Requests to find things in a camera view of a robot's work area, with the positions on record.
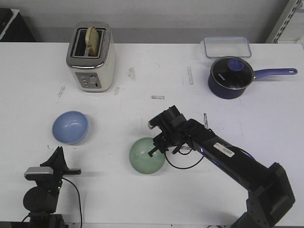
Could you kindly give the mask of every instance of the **toaster control button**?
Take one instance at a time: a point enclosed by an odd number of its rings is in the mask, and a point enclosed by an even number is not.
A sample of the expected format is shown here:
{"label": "toaster control button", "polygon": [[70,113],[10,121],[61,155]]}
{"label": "toaster control button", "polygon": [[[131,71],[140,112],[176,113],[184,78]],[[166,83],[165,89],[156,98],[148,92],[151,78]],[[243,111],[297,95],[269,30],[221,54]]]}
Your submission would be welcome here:
{"label": "toaster control button", "polygon": [[97,82],[97,77],[91,76],[90,77],[90,83],[95,84]]}

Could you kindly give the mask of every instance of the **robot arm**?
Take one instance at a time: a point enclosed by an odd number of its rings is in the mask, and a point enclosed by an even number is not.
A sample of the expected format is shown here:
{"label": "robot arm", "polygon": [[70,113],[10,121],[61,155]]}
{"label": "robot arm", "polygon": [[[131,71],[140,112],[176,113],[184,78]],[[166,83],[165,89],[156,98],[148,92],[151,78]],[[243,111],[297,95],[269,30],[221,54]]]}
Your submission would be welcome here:
{"label": "robot arm", "polygon": [[258,163],[246,151],[218,137],[211,129],[185,117],[175,106],[170,107],[149,121],[152,129],[158,126],[162,133],[154,139],[155,148],[165,153],[183,144],[203,154],[213,164],[233,178],[248,191],[247,212],[232,228],[271,228],[292,207],[295,197],[284,168],[279,163],[269,168]]}

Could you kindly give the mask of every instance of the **pan handle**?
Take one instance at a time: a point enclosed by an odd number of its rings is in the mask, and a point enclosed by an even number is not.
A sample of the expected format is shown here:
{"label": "pan handle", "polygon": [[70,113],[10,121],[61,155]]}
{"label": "pan handle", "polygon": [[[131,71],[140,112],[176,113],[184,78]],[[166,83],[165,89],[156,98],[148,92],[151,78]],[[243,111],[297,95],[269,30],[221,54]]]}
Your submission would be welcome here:
{"label": "pan handle", "polygon": [[298,73],[297,69],[294,68],[256,70],[254,79],[258,79],[268,75],[295,75],[297,73]]}

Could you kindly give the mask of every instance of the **blue bowl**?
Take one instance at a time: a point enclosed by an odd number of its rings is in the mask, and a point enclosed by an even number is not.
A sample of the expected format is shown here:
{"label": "blue bowl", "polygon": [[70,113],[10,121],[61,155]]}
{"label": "blue bowl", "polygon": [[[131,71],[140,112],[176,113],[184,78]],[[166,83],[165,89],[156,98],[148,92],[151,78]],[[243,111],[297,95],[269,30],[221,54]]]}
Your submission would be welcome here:
{"label": "blue bowl", "polygon": [[53,123],[53,136],[61,143],[76,144],[81,141],[89,129],[89,121],[78,111],[61,114]]}

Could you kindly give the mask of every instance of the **white wall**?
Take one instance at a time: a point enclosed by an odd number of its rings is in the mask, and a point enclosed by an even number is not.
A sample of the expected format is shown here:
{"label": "white wall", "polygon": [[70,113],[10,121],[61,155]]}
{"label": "white wall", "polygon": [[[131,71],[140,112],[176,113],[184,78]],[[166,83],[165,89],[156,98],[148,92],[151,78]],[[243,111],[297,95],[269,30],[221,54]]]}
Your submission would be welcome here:
{"label": "white wall", "polygon": [[199,43],[212,35],[264,42],[288,0],[1,0],[38,41],[69,42],[81,21],[104,21],[116,43]]}

